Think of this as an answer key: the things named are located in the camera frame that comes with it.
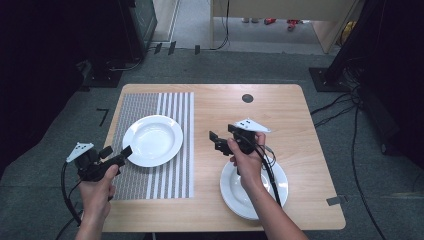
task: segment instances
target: person's right hand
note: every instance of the person's right hand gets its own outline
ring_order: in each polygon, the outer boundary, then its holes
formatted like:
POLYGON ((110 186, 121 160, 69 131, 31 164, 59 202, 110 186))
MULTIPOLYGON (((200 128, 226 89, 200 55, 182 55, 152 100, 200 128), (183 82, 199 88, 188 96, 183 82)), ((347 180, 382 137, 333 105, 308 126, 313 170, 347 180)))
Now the person's right hand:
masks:
MULTIPOLYGON (((256 142, 258 145, 264 146, 265 138, 266 136, 264 133, 256 133, 256 142)), ((234 163, 234 166, 238 167, 243 188, 248 190, 254 186, 263 186, 261 180, 262 156, 258 156, 256 151, 249 155, 244 154, 240 150, 237 142, 232 138, 228 139, 227 142, 228 147, 234 153, 230 161, 234 163)))
POLYGON ((79 184, 78 187, 84 205, 84 216, 76 239, 101 239, 103 224, 111 208, 109 198, 115 194, 115 186, 112 185, 112 180, 118 169, 118 165, 112 165, 106 171, 102 180, 98 182, 82 181, 79 184))

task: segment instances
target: stripe pattern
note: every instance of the stripe pattern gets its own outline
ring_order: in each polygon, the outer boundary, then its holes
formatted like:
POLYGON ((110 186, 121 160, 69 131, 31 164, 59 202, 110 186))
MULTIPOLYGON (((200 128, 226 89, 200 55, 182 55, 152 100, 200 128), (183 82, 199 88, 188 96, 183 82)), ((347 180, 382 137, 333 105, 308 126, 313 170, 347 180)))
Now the stripe pattern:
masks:
POLYGON ((115 177, 114 199, 163 199, 194 197, 194 93, 126 94, 119 114, 112 148, 122 150, 127 129, 137 120, 150 115, 174 119, 183 131, 183 143, 177 155, 157 167, 140 167, 126 160, 115 177))

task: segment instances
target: metal stand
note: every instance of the metal stand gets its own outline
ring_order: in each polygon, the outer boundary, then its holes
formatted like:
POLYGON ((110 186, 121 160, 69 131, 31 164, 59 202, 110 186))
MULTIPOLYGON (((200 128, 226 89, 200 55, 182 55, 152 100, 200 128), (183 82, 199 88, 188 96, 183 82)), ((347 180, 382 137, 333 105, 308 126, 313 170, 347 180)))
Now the metal stand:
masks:
POLYGON ((325 73, 328 68, 309 68, 312 80, 314 81, 317 92, 350 92, 350 88, 343 85, 345 79, 343 76, 337 81, 328 81, 325 73))

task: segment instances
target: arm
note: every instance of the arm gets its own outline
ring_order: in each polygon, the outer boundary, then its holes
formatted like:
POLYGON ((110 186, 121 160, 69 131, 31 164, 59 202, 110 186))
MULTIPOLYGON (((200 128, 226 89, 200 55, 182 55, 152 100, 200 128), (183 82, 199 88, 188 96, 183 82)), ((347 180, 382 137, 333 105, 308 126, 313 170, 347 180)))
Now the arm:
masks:
MULTIPOLYGON (((259 145, 265 145, 265 134, 256 133, 256 137, 259 145)), ((261 157, 256 152, 249 155, 242 153, 234 139, 228 139, 228 146, 234 153, 230 161, 238 166, 241 184, 258 214, 267 237, 270 240, 307 239, 263 186, 260 176, 261 157)))
POLYGON ((117 172, 118 166, 112 165, 99 182, 81 182, 78 186, 84 205, 84 216, 75 239, 101 238, 103 224, 111 208, 108 198, 115 194, 112 180, 117 172))

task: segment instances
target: finger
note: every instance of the finger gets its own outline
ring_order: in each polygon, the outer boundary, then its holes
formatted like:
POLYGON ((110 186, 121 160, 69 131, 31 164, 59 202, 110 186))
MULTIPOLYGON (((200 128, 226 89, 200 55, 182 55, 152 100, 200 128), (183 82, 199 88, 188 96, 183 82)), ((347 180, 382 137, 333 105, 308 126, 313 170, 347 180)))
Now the finger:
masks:
POLYGON ((258 145, 265 145, 265 140, 266 140, 266 135, 263 132, 256 132, 256 136, 258 137, 258 139, 256 140, 256 142, 258 143, 258 145))
POLYGON ((112 182, 113 178, 116 176, 116 173, 118 173, 118 165, 114 164, 109 167, 109 169, 106 171, 104 178, 107 179, 109 182, 112 182))
POLYGON ((228 147, 230 150, 234 153, 234 157, 237 159, 237 156, 240 156, 240 154, 243 154, 240 150, 240 147, 238 146, 236 140, 234 138, 229 138, 227 140, 228 147))
POLYGON ((116 186, 110 185, 110 187, 109 187, 109 197, 113 197, 113 195, 115 195, 115 192, 116 192, 116 186))
POLYGON ((236 160, 236 158, 235 158, 234 156, 232 156, 232 157, 230 158, 230 162, 232 162, 232 163, 233 163, 233 166, 237 166, 237 160, 236 160))

